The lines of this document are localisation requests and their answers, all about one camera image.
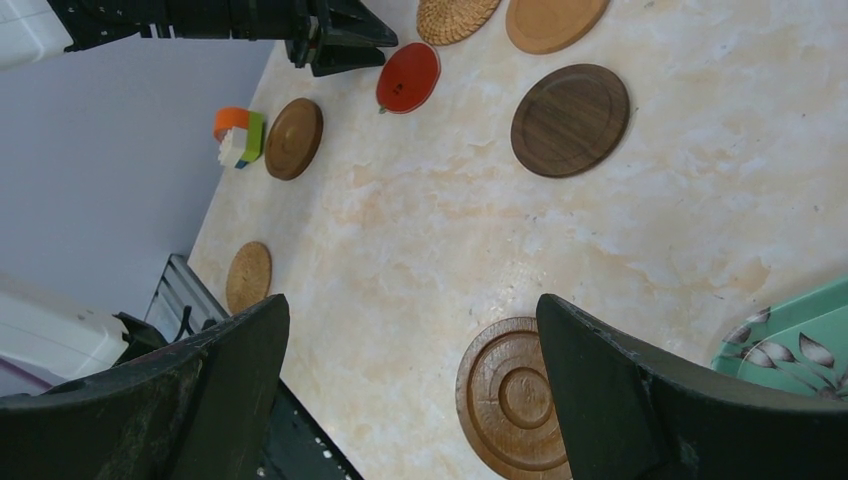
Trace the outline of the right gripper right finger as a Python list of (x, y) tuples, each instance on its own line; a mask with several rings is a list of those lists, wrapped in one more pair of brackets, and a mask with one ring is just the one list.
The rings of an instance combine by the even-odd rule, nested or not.
[(843, 479), (847, 407), (730, 377), (553, 294), (536, 307), (578, 479)]

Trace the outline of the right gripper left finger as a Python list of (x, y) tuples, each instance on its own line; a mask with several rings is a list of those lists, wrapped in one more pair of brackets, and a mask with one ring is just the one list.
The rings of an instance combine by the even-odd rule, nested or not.
[(281, 294), (40, 395), (1, 400), (5, 479), (252, 479), (289, 337)]

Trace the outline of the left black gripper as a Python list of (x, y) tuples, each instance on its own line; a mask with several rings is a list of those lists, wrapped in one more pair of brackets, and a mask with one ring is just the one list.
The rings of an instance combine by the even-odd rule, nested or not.
[(282, 40), (296, 68), (314, 77), (380, 67), (377, 49), (399, 44), (396, 33), (357, 0), (312, 1), (320, 37), (311, 45), (312, 20), (305, 1), (278, 0), (49, 0), (70, 35), (67, 52), (125, 38)]

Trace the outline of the red round coaster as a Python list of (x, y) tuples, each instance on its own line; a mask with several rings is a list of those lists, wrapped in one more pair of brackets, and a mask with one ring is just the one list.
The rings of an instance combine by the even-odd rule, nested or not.
[(422, 42), (397, 50), (384, 65), (376, 87), (380, 113), (407, 114), (423, 105), (441, 75), (437, 51)]

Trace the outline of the woven rattan coaster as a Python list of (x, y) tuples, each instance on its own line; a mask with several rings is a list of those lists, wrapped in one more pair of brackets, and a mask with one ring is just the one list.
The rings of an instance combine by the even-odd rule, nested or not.
[(433, 46), (458, 43), (477, 32), (494, 14), (500, 0), (421, 0), (416, 30)]

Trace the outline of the medium brown round coaster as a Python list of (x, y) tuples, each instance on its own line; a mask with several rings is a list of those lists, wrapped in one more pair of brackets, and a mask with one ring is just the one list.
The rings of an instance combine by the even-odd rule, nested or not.
[(313, 100), (297, 98), (277, 115), (264, 149), (267, 172), (282, 181), (294, 180), (311, 164), (323, 134), (323, 113)]

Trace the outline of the large brown wooden saucer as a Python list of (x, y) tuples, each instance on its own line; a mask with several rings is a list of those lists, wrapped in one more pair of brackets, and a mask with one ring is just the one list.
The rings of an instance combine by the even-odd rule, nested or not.
[(495, 473), (573, 477), (535, 318), (504, 319), (474, 338), (459, 365), (455, 398), (469, 445)]

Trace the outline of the light wood coaster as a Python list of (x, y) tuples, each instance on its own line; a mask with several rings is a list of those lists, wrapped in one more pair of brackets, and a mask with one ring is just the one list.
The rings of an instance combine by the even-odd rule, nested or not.
[(513, 0), (507, 8), (506, 32), (525, 53), (554, 53), (585, 36), (609, 4), (608, 0)]

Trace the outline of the dark walnut coaster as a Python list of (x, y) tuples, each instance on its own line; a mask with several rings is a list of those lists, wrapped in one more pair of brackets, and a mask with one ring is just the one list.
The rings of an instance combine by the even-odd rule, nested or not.
[(574, 64), (539, 80), (519, 102), (512, 151), (528, 171), (565, 178), (594, 168), (624, 138), (631, 102), (624, 81), (597, 64)]

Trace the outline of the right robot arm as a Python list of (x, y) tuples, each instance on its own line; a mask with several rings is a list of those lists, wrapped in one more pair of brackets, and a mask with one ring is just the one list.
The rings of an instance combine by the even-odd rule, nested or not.
[[(831, 287), (734, 329), (711, 367), (543, 295), (482, 331), (455, 399), (475, 453), (509, 479), (843, 479), (847, 321)], [(119, 313), (1, 282), (5, 479), (354, 479), (279, 379), (281, 295), (173, 339)]]

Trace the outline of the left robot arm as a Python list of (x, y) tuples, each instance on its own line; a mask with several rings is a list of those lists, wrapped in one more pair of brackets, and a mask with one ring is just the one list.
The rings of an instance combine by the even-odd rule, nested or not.
[(138, 36), (278, 40), (316, 77), (384, 65), (396, 33), (360, 1), (47, 0), (1, 4), (1, 66)]

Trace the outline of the cork coaster near base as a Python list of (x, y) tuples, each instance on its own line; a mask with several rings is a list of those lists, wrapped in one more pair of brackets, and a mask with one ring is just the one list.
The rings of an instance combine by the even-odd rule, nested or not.
[(245, 243), (228, 271), (225, 297), (231, 314), (237, 314), (267, 297), (272, 279), (272, 259), (265, 244)]

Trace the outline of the orange toy block piece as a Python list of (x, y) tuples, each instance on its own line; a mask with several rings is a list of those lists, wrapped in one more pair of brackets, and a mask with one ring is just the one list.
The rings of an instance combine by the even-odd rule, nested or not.
[(224, 107), (215, 115), (213, 136), (218, 142), (218, 162), (243, 169), (262, 154), (265, 117), (240, 107)]

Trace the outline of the green patterned tray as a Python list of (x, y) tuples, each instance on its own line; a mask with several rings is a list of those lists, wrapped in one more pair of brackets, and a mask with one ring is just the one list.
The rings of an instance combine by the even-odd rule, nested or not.
[(721, 340), (711, 369), (749, 383), (847, 400), (847, 278), (748, 317)]

